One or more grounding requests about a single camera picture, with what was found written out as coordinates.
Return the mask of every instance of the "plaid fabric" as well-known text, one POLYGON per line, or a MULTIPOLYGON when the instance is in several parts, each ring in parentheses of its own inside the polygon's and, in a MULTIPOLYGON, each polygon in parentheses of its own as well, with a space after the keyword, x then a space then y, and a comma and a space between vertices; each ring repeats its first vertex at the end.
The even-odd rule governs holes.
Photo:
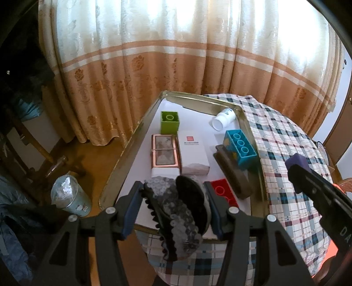
MULTIPOLYGON (((203 243, 189 258, 176 262, 163 259, 160 236, 136 231, 139 242, 148 261, 156 273, 172 286, 212 286, 216 285, 225 256, 225 243, 203 243)), ((246 286, 254 277, 253 264, 256 260, 255 242, 249 245, 249 263, 246 286)))
MULTIPOLYGON (((310 168, 332 182, 327 165, 311 139, 290 119, 257 102, 252 96, 234 94, 205 95, 240 106, 249 121, 263 169, 270 213, 277 216, 300 251, 310 273, 315 274, 323 261, 330 238, 319 224, 313 202, 303 193, 296 194, 288 180, 285 161, 299 153, 310 168)), ((158 236, 137 232, 137 237, 157 274, 169 285, 216 285, 225 244, 203 243, 187 260, 166 262, 158 236)), ((253 284, 256 243, 250 242, 246 285, 253 284)))

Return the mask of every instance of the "blue lego brick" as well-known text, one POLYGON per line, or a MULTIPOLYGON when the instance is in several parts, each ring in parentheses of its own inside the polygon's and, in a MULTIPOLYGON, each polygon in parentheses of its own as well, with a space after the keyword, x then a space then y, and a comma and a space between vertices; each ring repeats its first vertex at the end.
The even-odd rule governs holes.
POLYGON ((241 129, 227 130, 224 137, 224 146, 232 152, 241 169, 248 169, 258 161, 256 151, 241 129))

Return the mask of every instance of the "peach patterned curtain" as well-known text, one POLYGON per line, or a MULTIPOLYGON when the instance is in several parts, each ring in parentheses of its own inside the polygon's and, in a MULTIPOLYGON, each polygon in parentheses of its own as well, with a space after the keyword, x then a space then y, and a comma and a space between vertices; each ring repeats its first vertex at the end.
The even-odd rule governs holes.
POLYGON ((95 145, 126 145, 163 90, 252 95, 313 136, 344 61, 306 0, 40 0, 39 28, 48 114, 95 145))

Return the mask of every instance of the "orange object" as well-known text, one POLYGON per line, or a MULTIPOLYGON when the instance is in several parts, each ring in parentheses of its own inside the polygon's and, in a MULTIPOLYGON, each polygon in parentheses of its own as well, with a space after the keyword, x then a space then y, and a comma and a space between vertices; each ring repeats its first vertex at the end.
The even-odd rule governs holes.
MULTIPOLYGON (((339 185, 337 185, 337 184, 333 184, 333 185, 334 185, 335 187, 337 187, 341 192, 343 192, 344 194, 346 194, 346 192, 344 192, 344 191, 340 188, 339 185)), ((321 263, 320 268, 321 268, 321 266, 324 264, 325 261, 327 261, 330 257, 335 256, 336 253, 337 253, 337 251, 338 251, 338 248, 336 247, 336 245, 334 244, 334 242, 331 241, 330 244, 329 244, 329 247, 328 247, 328 252, 327 252, 327 254, 325 255, 325 258, 324 258, 323 262, 321 263)))

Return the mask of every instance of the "screw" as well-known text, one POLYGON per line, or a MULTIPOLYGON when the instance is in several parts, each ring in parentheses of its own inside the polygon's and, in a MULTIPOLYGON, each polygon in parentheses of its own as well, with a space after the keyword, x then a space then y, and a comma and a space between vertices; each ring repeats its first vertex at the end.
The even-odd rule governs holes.
POLYGON ((116 212, 116 209, 113 206, 110 206, 110 207, 107 207, 105 211, 108 215, 112 215, 113 213, 116 212))
POLYGON ((274 222, 274 221, 276 221, 276 216, 274 216, 273 214, 268 214, 268 216, 266 217, 267 218, 267 220, 268 221, 270 221, 270 222, 274 222))
POLYGON ((240 209, 238 207, 232 206, 232 207, 229 207, 228 211, 235 215, 240 212, 240 209))
POLYGON ((72 214, 68 217, 69 222, 75 222, 78 219, 78 217, 75 214, 72 214))

